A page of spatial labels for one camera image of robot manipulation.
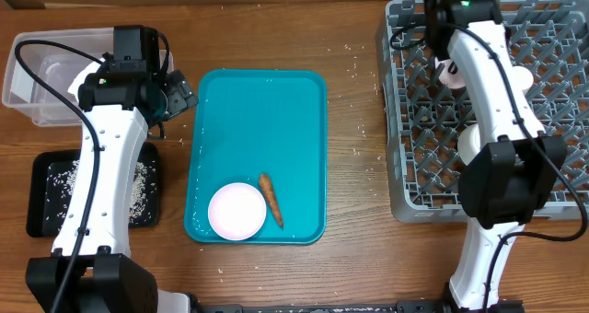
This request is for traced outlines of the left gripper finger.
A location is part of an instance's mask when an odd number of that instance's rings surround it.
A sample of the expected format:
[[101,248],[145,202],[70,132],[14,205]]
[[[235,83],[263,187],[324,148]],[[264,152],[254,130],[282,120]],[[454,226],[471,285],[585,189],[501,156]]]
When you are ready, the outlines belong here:
[[181,92],[173,92],[167,96],[167,110],[164,119],[170,120],[188,108],[188,103]]
[[175,70],[172,72],[172,93],[176,91],[181,92],[183,97],[186,99],[188,103],[187,110],[195,107],[198,104],[197,95],[194,93],[190,83],[180,70]]

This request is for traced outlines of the large white dinner plate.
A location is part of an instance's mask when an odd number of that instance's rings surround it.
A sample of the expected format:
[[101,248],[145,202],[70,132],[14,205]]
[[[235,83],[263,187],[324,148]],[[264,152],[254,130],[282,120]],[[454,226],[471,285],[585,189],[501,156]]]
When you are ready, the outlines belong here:
[[451,59],[440,61],[435,57],[434,66],[434,75],[442,85],[447,86],[450,89],[460,89],[466,86],[464,77],[459,73],[455,62]]

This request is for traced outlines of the white cup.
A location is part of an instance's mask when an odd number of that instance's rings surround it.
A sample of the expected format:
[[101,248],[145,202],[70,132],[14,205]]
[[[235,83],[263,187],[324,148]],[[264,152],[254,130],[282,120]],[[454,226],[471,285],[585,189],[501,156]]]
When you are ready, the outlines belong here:
[[524,94],[534,85],[535,78],[531,71],[523,66],[514,66],[510,77],[515,80],[516,86]]

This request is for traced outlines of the orange carrot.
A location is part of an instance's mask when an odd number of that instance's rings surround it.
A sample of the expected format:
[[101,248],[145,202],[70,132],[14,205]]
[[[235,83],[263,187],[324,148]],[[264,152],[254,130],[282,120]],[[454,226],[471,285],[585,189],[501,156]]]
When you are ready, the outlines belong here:
[[271,182],[271,178],[265,174],[262,173],[259,176],[259,186],[260,186],[260,190],[262,192],[262,195],[264,196],[266,203],[268,204],[268,206],[271,209],[271,213],[278,225],[278,227],[280,229],[283,229],[284,227],[284,223],[283,223],[283,217],[282,217],[282,213],[280,210],[280,206],[277,202],[277,198],[276,198],[276,194]]

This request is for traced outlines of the pale green bowl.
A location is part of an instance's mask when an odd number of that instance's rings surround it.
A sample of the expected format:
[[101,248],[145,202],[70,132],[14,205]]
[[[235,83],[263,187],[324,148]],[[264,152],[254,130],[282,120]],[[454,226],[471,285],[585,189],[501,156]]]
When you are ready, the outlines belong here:
[[479,126],[475,123],[465,128],[458,137],[457,152],[467,166],[481,149]]

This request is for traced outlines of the small pink plate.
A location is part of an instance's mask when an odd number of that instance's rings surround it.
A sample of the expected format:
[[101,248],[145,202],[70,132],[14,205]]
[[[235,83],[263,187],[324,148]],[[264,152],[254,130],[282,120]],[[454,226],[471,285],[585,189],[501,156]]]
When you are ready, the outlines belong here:
[[267,207],[258,189],[247,183],[234,182],[213,195],[207,216],[212,230],[220,238],[242,241],[261,230]]

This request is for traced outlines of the white paper napkin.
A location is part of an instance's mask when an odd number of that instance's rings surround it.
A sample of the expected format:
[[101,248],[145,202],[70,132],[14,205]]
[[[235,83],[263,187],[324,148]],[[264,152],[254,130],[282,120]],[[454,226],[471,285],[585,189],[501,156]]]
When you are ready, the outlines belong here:
[[72,96],[74,96],[76,100],[79,100],[79,97],[78,97],[79,87],[85,83],[85,80],[88,75],[95,74],[100,67],[101,67],[101,64],[96,63],[96,62],[92,62],[91,64],[86,66],[81,72],[79,72],[76,75],[76,77],[74,78],[74,81],[71,83],[71,85],[67,89],[67,92],[69,94],[71,94]]

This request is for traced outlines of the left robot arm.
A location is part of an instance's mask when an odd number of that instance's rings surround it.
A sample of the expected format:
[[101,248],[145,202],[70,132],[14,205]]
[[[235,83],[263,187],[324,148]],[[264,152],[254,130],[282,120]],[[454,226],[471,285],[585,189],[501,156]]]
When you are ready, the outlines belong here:
[[195,297],[158,288],[130,257],[133,177],[149,126],[167,107],[145,73],[90,74],[79,88],[83,142],[67,217],[29,290],[46,312],[195,312]]

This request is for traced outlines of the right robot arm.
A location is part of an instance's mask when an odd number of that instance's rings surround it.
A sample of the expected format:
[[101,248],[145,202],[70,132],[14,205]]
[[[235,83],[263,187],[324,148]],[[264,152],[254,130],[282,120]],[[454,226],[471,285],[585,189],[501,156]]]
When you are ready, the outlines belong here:
[[468,216],[460,262],[445,289],[454,312],[501,311],[498,285],[514,243],[544,207],[566,157],[566,144],[546,134],[526,101],[528,70],[515,67],[499,0],[424,0],[426,43],[463,76],[476,124],[460,143],[458,199]]

